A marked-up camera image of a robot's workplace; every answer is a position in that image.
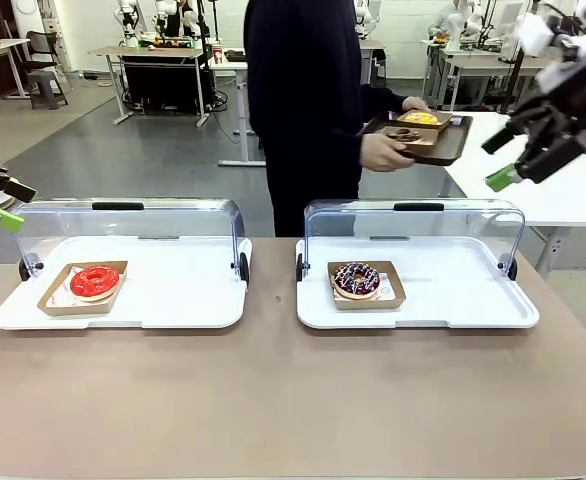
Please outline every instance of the white tray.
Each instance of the white tray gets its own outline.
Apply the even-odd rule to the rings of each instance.
[[[296,257],[304,251],[298,242]],[[413,237],[401,241],[312,238],[311,268],[297,282],[297,312],[312,328],[530,328],[539,312],[517,283],[497,269],[497,259],[469,237]],[[391,261],[406,300],[395,310],[339,311],[327,263]]]
[[[50,250],[50,245],[42,245]],[[44,270],[0,306],[4,330],[224,328],[244,311],[246,282],[231,269],[231,238],[75,237],[57,244]],[[251,241],[240,243],[250,262]],[[51,317],[37,303],[69,263],[127,260],[128,274],[110,313]]]

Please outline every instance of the chocolate donut with sprinkles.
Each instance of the chocolate donut with sprinkles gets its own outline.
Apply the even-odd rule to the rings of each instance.
[[[366,263],[347,263],[333,274],[333,286],[344,298],[366,300],[380,288],[380,274]]]

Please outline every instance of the white brick wall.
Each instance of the white brick wall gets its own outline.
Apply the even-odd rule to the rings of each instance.
[[[139,1],[150,28],[151,17],[155,14],[155,2]],[[389,78],[422,77],[426,49],[420,44],[420,40],[427,37],[429,25],[449,1],[451,0],[383,1],[380,10],[381,21],[371,38],[386,45]],[[499,18],[500,4],[513,0],[497,1],[495,19]],[[117,45],[122,39],[121,27],[113,18],[117,1],[55,0],[55,3],[74,64],[82,70],[106,70],[103,58],[87,55],[86,52],[105,45]],[[576,0],[552,0],[550,3],[559,6],[565,13],[572,13]],[[246,4],[247,0],[222,0],[217,3],[220,37],[225,47],[242,46]],[[204,6],[207,9],[207,24],[213,31],[211,3],[205,0]]]

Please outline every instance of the gray stool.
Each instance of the gray stool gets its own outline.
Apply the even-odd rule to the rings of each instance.
[[[48,105],[49,110],[57,110],[60,108],[58,102],[63,101],[67,105],[69,104],[55,73],[48,70],[33,70],[27,74],[26,79],[29,84],[31,106],[33,108],[36,108],[36,105]],[[51,82],[55,82],[60,93],[53,92]]]

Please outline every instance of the floor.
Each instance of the floor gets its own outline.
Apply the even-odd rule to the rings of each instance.
[[[390,86],[406,94],[419,91],[415,83]],[[26,102],[1,101],[0,157],[14,176],[38,188],[39,198],[230,198],[240,206],[250,236],[271,236],[264,170],[217,167],[218,160],[239,159],[238,138],[231,133],[237,118],[235,89],[224,88],[228,111],[200,129],[194,117],[172,114],[138,115],[114,127],[119,113],[115,100],[109,101],[112,90],[90,82],[76,86],[71,105],[55,112],[32,113]],[[255,139],[250,141],[250,155],[257,159],[261,153]],[[366,172],[360,194],[435,197],[443,179],[441,169],[420,165],[393,174]],[[542,242],[527,232],[520,250],[535,263]],[[586,325],[586,229],[573,232],[557,267],[549,284]]]

